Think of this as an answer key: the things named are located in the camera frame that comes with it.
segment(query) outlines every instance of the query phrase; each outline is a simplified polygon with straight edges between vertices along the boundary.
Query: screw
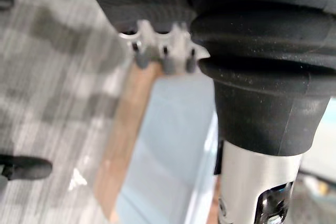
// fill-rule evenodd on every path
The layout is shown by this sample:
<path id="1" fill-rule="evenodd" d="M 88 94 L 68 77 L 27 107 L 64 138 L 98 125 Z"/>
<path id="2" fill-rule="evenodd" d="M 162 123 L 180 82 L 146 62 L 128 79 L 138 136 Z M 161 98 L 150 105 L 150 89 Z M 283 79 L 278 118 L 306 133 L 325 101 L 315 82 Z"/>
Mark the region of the screw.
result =
<path id="1" fill-rule="evenodd" d="M 282 218 L 279 215 L 270 217 L 267 221 L 267 224 L 281 224 Z"/>

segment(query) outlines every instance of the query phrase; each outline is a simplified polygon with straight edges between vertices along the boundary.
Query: wooden strip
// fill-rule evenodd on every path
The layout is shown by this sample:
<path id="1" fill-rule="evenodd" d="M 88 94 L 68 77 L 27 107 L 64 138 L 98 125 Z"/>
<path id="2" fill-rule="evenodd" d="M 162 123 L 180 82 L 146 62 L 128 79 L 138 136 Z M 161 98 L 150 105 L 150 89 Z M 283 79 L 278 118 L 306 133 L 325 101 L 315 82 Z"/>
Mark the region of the wooden strip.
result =
<path id="1" fill-rule="evenodd" d="M 220 190 L 220 176 L 217 176 L 216 188 L 214 192 L 214 197 L 210 207 L 210 212 L 208 216 L 208 221 L 206 224 L 218 224 L 218 199 L 219 199 L 219 190 Z"/>
<path id="2" fill-rule="evenodd" d="M 95 196 L 110 221 L 116 221 L 114 204 L 127 174 L 152 86 L 161 75 L 158 63 L 150 64 L 145 70 L 133 65 L 119 101 L 94 187 Z"/>

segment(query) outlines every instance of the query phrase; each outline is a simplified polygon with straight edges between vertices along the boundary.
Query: patterned carpet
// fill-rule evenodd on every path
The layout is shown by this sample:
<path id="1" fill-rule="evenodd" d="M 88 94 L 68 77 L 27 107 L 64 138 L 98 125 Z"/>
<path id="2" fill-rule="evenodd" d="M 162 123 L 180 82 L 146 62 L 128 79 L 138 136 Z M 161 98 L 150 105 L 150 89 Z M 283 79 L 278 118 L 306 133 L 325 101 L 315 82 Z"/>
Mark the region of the patterned carpet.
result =
<path id="1" fill-rule="evenodd" d="M 10 182 L 0 223 L 105 223 L 97 167 L 130 57 L 95 0 L 16 0 L 0 13 L 0 152 L 46 158 L 40 182 Z"/>

